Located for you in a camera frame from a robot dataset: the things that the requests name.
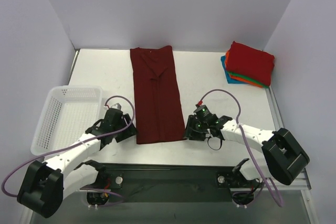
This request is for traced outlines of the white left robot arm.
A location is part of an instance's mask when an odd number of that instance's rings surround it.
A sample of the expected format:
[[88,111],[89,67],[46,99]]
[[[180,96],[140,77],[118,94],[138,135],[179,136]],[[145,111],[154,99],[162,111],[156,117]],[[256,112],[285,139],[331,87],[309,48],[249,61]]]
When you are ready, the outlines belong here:
[[53,151],[46,161],[29,164],[16,197],[17,202],[44,218],[51,217],[63,200],[82,187],[106,183],[104,166],[89,157],[112,140],[135,136],[134,116],[109,108],[103,119],[87,128],[70,146]]

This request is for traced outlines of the dark maroon t-shirt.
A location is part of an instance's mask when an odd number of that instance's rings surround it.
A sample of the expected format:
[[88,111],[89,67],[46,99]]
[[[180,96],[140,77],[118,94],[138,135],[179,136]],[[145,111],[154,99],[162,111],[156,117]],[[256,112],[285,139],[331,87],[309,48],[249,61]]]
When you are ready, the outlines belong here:
[[171,46],[130,49],[137,144],[180,141],[185,124]]

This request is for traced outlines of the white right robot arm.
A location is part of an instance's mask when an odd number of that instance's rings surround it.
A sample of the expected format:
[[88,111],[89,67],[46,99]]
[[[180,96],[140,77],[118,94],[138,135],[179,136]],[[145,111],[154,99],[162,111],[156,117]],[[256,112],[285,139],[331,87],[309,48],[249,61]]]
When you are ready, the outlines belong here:
[[206,137],[216,137],[223,141],[248,144],[264,155],[259,163],[265,177],[272,177],[284,185],[291,185],[310,158],[290,131],[280,128],[277,131],[258,129],[246,124],[238,124],[228,116],[212,114],[207,119],[189,115],[184,137],[194,141],[204,141]]

